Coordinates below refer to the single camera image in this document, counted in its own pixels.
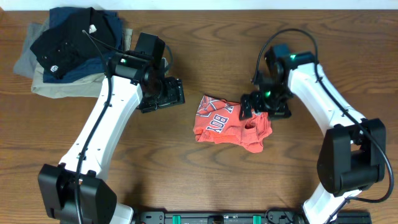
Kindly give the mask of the red soccer t-shirt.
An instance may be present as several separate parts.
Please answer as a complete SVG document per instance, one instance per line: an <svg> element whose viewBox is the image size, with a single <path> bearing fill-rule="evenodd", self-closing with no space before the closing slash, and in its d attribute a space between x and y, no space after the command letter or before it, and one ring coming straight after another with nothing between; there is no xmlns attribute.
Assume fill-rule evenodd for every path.
<svg viewBox="0 0 398 224"><path fill-rule="evenodd" d="M195 115L193 132L198 142L231 143L251 153L263 151L263 140L272 134L266 112L239 119L239 103L203 96Z"/></svg>

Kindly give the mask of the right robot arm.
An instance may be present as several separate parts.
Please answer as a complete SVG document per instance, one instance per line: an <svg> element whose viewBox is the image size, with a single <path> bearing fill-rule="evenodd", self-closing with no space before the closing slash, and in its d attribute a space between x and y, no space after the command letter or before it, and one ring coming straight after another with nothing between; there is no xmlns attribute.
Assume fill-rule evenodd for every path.
<svg viewBox="0 0 398 224"><path fill-rule="evenodd" d="M384 178L386 130L366 119L333 87L315 57L290 54L266 58L272 78L257 73L257 91L241 97L240 119L256 112L288 118L287 100L297 96L314 117L324 139L317 161L320 183L299 212L269 210L269 223L371 223L368 212L343 212L350 201Z"/></svg>

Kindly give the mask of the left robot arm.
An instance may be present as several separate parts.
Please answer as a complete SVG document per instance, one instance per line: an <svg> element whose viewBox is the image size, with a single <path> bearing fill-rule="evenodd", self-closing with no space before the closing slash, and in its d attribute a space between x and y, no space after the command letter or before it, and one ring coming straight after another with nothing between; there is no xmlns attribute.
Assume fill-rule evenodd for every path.
<svg viewBox="0 0 398 224"><path fill-rule="evenodd" d="M38 183L45 211L60 223L132 223L134 209L106 183L111 160L135 110L148 113L185 102L171 61L144 52L117 53L93 111L57 166L44 164Z"/></svg>

